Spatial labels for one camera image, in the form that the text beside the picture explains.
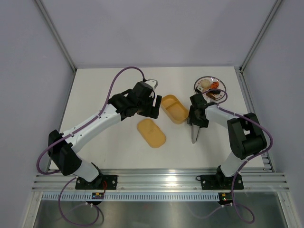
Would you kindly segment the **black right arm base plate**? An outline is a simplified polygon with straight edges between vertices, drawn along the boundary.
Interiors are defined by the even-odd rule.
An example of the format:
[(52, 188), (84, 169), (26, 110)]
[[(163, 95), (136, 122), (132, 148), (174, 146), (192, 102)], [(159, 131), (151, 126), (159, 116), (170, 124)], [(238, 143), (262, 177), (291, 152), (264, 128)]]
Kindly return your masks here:
[[(196, 177), (201, 183), (202, 190), (231, 190), (234, 177), (218, 178), (216, 174), (199, 175)], [(243, 190), (243, 180), (241, 175), (237, 175), (233, 185), (234, 190)]]

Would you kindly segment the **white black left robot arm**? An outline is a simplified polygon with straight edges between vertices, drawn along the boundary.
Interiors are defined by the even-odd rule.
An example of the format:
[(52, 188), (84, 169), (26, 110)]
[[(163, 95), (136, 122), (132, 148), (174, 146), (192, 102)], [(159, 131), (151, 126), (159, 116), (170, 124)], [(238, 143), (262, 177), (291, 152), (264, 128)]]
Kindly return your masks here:
[(133, 89), (113, 95), (99, 112), (70, 130), (49, 134), (48, 155), (59, 171), (80, 178), (82, 189), (104, 186), (105, 177), (93, 163), (81, 159), (77, 153), (102, 131), (135, 114), (156, 119), (159, 115), (161, 96), (155, 94), (157, 80), (136, 83)]

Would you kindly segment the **stainless steel food tongs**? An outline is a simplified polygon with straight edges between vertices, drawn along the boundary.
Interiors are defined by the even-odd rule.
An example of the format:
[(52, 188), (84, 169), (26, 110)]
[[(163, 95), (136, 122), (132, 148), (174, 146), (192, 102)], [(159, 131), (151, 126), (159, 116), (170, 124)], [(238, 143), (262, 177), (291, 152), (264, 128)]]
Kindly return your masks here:
[(191, 128), (191, 142), (192, 144), (195, 144), (200, 132), (200, 127), (195, 124), (191, 124), (190, 128)]

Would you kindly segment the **brown roasted shrimp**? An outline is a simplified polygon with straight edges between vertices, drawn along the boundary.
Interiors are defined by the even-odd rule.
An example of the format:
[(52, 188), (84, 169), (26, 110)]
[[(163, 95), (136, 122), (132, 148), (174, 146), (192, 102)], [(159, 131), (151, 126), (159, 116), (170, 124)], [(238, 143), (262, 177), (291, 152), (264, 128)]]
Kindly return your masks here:
[(205, 94), (208, 98), (212, 100), (220, 99), (220, 92), (216, 93), (215, 91), (211, 91)]

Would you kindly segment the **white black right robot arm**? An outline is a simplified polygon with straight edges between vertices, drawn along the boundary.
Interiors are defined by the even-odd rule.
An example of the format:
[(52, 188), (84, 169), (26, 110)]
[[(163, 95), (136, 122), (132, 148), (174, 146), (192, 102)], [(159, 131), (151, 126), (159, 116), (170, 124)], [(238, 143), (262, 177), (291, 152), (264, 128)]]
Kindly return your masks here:
[(191, 142), (198, 139), (200, 129), (215, 122), (228, 130), (231, 153), (216, 173), (200, 175), (196, 179), (203, 190), (242, 190), (244, 188), (240, 171), (244, 162), (257, 155), (267, 146), (266, 138), (254, 113), (238, 115), (224, 110), (215, 102), (207, 102), (203, 94), (190, 97), (191, 106), (187, 119), (191, 126)]

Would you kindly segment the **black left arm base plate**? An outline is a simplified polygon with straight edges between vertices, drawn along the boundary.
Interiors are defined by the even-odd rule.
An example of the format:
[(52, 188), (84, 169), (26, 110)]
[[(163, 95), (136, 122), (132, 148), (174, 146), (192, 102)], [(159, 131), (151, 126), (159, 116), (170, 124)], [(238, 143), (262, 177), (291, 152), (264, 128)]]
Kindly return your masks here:
[(116, 190), (118, 176), (117, 175), (99, 175), (96, 180), (88, 182), (79, 177), (76, 180), (76, 190)]

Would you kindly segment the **yellow lunch box base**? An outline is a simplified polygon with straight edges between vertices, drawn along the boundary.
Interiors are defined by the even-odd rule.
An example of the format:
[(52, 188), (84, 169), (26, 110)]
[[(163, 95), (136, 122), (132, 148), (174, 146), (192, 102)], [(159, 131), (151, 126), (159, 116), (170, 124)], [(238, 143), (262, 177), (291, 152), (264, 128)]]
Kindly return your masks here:
[(174, 95), (166, 95), (161, 100), (161, 108), (175, 124), (182, 124), (188, 118), (188, 109)]

